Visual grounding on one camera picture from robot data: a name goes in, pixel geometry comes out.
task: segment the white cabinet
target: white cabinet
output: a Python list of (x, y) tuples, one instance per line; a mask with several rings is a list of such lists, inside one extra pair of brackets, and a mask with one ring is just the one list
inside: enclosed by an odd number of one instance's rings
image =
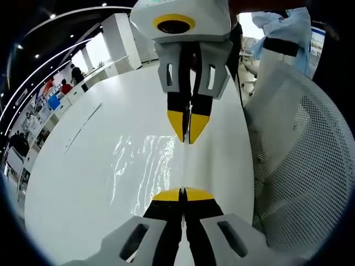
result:
[(118, 75), (117, 69), (114, 64), (111, 64), (110, 66), (105, 68), (105, 72), (106, 72), (108, 78)]
[(38, 154), (39, 154), (39, 149), (37, 148), (36, 145), (33, 145), (33, 147), (27, 153), (25, 161), (23, 162), (23, 168), (25, 168), (30, 173), (32, 172), (32, 168), (34, 162), (37, 159)]
[(67, 98), (69, 100), (69, 102), (71, 103), (71, 105), (74, 105), (77, 100), (79, 100), (79, 98), (81, 96), (84, 95), (84, 90), (81, 86), (75, 86), (66, 96), (65, 98)]
[(54, 115), (60, 120), (64, 115), (65, 111), (71, 106), (70, 101), (67, 97), (63, 98), (60, 101), (60, 106), (55, 110)]

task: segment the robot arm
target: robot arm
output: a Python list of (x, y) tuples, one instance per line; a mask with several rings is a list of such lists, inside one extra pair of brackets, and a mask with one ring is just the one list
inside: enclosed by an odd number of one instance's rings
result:
[[(181, 142), (193, 144), (209, 121), (213, 100), (222, 97), (229, 79), (225, 68), (232, 48), (228, 0), (139, 0), (130, 19), (155, 41), (169, 121)], [(193, 89), (191, 68), (196, 69)], [(210, 80), (212, 69), (214, 80)]]
[(286, 10), (304, 7), (305, 0), (229, 0), (229, 6), (235, 14), (269, 10)]

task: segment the person's arm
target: person's arm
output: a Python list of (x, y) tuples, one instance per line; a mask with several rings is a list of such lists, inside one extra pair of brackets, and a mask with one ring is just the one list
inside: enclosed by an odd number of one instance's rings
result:
[(251, 13), (251, 19), (253, 20), (253, 23), (255, 24), (255, 26), (257, 26), (260, 29), (264, 29), (264, 26), (272, 22), (278, 22), (280, 18), (281, 16), (276, 13), (270, 13), (270, 12)]
[(306, 0), (229, 0), (229, 7), (234, 14), (286, 10), (305, 6)]

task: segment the mesh chair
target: mesh chair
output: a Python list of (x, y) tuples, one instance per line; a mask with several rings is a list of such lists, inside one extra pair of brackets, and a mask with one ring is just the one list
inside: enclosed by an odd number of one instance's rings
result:
[(253, 226), (271, 248), (309, 258), (350, 198), (353, 136), (332, 100), (282, 62), (245, 114), (255, 173)]

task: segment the white table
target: white table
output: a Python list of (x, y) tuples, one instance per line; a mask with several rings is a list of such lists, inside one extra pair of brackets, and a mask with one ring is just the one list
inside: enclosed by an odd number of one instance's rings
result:
[[(230, 80), (187, 145), (169, 124), (157, 67), (131, 71), (95, 84), (49, 135), (28, 184), (26, 228), (54, 263), (85, 259), (155, 194), (181, 186), (209, 190), (225, 213), (252, 222), (252, 156), (237, 90)], [(187, 243), (180, 246), (176, 265), (193, 265), (181, 255)]]

